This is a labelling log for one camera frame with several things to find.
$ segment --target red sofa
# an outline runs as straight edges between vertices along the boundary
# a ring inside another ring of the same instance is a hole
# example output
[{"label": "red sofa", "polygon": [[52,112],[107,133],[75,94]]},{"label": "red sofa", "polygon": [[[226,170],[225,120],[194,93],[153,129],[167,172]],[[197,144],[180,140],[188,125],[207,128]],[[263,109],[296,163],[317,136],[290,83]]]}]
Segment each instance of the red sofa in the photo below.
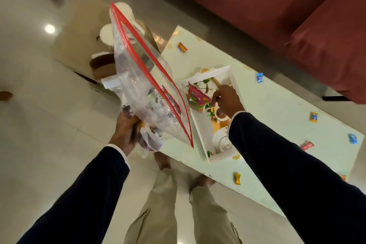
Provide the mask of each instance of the red sofa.
[{"label": "red sofa", "polygon": [[195,0],[356,103],[366,103],[365,0]]}]

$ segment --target coffee table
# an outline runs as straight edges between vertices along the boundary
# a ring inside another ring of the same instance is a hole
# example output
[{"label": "coffee table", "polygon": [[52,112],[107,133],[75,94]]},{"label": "coffee table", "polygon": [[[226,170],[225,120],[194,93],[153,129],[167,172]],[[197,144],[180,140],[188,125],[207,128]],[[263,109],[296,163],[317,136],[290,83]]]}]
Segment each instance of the coffee table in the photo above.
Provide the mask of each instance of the coffee table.
[{"label": "coffee table", "polygon": [[[187,52],[182,53],[177,48],[179,42],[185,45]],[[203,67],[230,65],[243,97],[242,102],[248,112],[291,142],[302,145],[306,140],[311,141],[315,146],[307,150],[309,154],[326,163],[335,172],[350,175],[364,139],[364,135],[360,132],[265,76],[263,83],[257,83],[257,71],[180,26],[172,34],[162,56],[170,64],[173,80],[177,85],[181,80],[194,75]],[[310,112],[318,113],[317,123],[309,122]],[[242,157],[238,160],[228,159],[210,165],[204,154],[206,151],[202,148],[197,130],[193,122],[191,123],[194,148],[177,139],[171,139],[163,145],[161,152],[283,215],[276,202]],[[349,142],[349,133],[357,135],[357,144]],[[241,185],[234,184],[234,172],[241,174]]]}]

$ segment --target red candy wrapper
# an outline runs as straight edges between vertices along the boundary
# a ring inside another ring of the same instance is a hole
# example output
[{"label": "red candy wrapper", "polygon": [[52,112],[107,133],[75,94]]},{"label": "red candy wrapper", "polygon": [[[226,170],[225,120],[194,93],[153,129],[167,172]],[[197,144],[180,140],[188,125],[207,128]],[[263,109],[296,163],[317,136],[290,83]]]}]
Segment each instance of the red candy wrapper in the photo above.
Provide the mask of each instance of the red candy wrapper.
[{"label": "red candy wrapper", "polygon": [[301,146],[301,149],[303,151],[306,151],[307,149],[309,149],[309,148],[311,148],[313,146],[314,146],[314,144],[312,142],[308,141],[308,142],[306,142],[306,144],[304,144],[304,145]]},{"label": "red candy wrapper", "polygon": [[211,105],[211,99],[192,84],[189,84],[187,99],[189,106],[200,112],[205,110],[208,103]]}]

